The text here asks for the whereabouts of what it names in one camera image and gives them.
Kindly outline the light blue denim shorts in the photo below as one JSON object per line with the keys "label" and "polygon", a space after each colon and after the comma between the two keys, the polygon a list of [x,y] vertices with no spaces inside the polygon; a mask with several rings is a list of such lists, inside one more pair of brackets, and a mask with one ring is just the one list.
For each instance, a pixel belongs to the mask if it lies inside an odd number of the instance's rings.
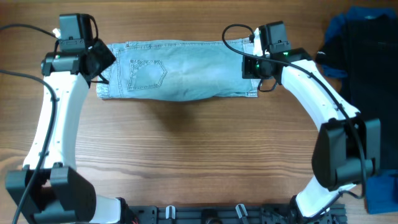
{"label": "light blue denim shorts", "polygon": [[194,101],[257,97],[256,79],[242,78],[248,39],[222,41],[152,40],[110,44],[116,57],[96,87],[98,98]]}

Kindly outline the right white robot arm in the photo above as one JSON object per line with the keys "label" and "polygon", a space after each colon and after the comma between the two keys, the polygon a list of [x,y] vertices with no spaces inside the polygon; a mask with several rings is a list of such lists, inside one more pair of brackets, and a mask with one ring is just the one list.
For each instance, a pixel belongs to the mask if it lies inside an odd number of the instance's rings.
{"label": "right white robot arm", "polygon": [[318,129],[313,177],[292,202],[297,219],[310,222],[377,175],[380,121],[364,118],[324,79],[306,50],[291,47],[282,21],[258,27],[249,40],[254,49],[243,57],[243,78],[274,78],[298,99]]}

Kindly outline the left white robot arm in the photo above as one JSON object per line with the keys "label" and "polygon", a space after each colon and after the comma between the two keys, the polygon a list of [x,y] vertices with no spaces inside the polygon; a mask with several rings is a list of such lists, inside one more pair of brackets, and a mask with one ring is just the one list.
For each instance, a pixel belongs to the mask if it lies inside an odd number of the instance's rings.
{"label": "left white robot arm", "polygon": [[6,175],[17,208],[14,221],[29,223],[124,223],[119,198],[96,193],[76,170],[80,113],[92,83],[106,83],[103,71],[115,56],[99,38],[89,14],[62,14],[53,30],[55,47],[41,63],[44,98],[34,142],[22,169]]}

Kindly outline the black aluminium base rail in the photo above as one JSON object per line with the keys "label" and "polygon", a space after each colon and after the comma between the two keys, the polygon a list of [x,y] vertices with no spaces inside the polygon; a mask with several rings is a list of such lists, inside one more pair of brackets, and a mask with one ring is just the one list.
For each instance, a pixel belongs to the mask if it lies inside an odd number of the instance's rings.
{"label": "black aluminium base rail", "polygon": [[303,218],[287,204],[272,203],[261,206],[238,204],[229,207],[156,207],[131,206],[137,215],[134,223],[142,224],[283,224],[326,223],[347,224],[345,205],[336,204],[317,219]]}

